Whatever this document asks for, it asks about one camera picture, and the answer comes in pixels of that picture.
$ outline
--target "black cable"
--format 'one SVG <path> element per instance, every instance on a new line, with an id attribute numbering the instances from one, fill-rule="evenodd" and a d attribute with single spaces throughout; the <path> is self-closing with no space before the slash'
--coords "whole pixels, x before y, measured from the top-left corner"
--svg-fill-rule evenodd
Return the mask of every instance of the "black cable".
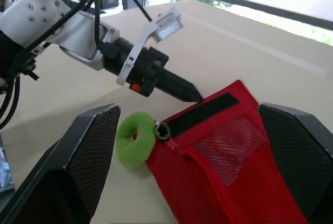
<path id="1" fill-rule="evenodd" d="M 8 106 L 9 106 L 9 103 L 10 103 L 10 100 L 12 97 L 12 91 L 14 89 L 14 80 L 15 80 L 14 77 L 10 77 L 8 80 L 7 93 L 6 93 L 5 99 L 0 108 L 0 118 L 3 117 L 3 115 L 5 114 Z"/>
<path id="2" fill-rule="evenodd" d="M 46 49 L 51 43 L 49 42 L 46 42 L 44 45 L 43 45 L 43 48 Z"/>
<path id="3" fill-rule="evenodd" d="M 99 17 L 99 0 L 94 0 L 95 2 L 95 27 L 94 27 L 94 35 L 95 35 L 95 43 L 98 48 L 98 44 L 100 43 L 100 37 L 99 37 L 99 24 L 100 24 L 100 17 Z"/>
<path id="4" fill-rule="evenodd" d="M 8 115 L 3 120 L 3 122 L 0 124 L 0 129 L 3 129 L 8 124 L 8 122 L 11 120 L 12 116 L 14 115 L 14 113 L 16 111 L 17 104 L 19 102 L 19 98 L 20 98 L 20 76 L 16 77 L 14 98 L 12 100 L 12 104 L 11 104 L 10 110 L 8 112 Z"/>
<path id="5" fill-rule="evenodd" d="M 18 70 L 27 62 L 27 55 L 41 42 L 45 41 L 48 37 L 50 37 L 58 28 L 60 28 L 66 21 L 68 21 L 75 13 L 79 10 L 83 9 L 90 0 L 81 0 L 77 6 L 75 6 L 72 10 L 70 10 L 64 17 L 62 17 L 57 23 L 55 23 L 52 27 L 50 27 L 45 33 L 43 33 L 40 37 L 38 37 L 35 41 L 33 41 L 29 46 L 27 46 L 23 51 L 14 56 L 14 61 L 12 63 L 12 69 Z M 138 6 L 141 12 L 145 15 L 149 22 L 152 21 L 152 18 L 145 11 L 145 9 L 140 5 L 138 0 L 133 0 L 134 3 Z"/>
<path id="6" fill-rule="evenodd" d="M 90 1 L 87 3 L 87 5 L 82 9 L 82 11 L 87 12 L 87 11 L 89 10 L 89 8 L 92 6 L 92 3 L 93 3 L 93 2 L 94 2 L 93 0 L 90 0 Z"/>

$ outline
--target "green ring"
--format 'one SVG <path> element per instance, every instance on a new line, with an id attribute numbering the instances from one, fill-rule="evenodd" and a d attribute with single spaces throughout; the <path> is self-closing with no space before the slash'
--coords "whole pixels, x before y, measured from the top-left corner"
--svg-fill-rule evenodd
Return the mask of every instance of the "green ring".
<path id="1" fill-rule="evenodd" d="M 156 141 L 153 125 L 154 119 L 146 112 L 133 113 L 119 125 L 116 150 L 123 165 L 138 167 L 149 158 Z"/>
<path id="2" fill-rule="evenodd" d="M 166 128 L 167 130 L 166 131 L 167 135 L 164 137 L 160 136 L 160 134 L 158 133 L 158 128 L 160 127 L 160 125 L 163 125 L 164 128 Z M 154 134 L 158 139 L 167 140 L 171 134 L 171 130 L 170 127 L 165 122 L 159 122 L 159 125 L 154 124 Z"/>

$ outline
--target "screw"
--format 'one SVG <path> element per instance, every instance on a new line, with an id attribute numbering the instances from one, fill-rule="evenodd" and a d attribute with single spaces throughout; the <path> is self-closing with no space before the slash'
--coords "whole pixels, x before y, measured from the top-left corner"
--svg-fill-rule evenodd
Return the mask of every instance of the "screw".
<path id="1" fill-rule="evenodd" d="M 31 5 L 31 4 L 27 4 L 27 9 L 29 9 L 29 10 L 33 10 L 33 5 Z"/>

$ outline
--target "white bracket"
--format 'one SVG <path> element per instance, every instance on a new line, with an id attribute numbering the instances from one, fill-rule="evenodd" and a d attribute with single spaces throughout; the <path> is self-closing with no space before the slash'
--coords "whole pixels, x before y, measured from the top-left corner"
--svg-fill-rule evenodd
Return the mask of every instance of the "white bracket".
<path id="1" fill-rule="evenodd" d="M 150 24 L 146 25 L 138 41 L 133 46 L 129 56 L 124 62 L 124 65 L 117 78 L 117 84 L 123 86 L 134 67 L 134 64 L 147 40 L 154 37 L 157 42 L 169 37 L 183 27 L 181 23 L 181 13 L 176 8 L 172 8 L 168 12 L 159 15 Z"/>

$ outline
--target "red mesh bag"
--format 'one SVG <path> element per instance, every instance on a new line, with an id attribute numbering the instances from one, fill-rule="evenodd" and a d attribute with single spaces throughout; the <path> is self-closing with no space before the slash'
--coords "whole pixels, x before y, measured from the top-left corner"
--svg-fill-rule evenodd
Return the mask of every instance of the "red mesh bag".
<path id="1" fill-rule="evenodd" d="M 147 165 L 180 224 L 306 223 L 241 81 L 165 122 Z"/>

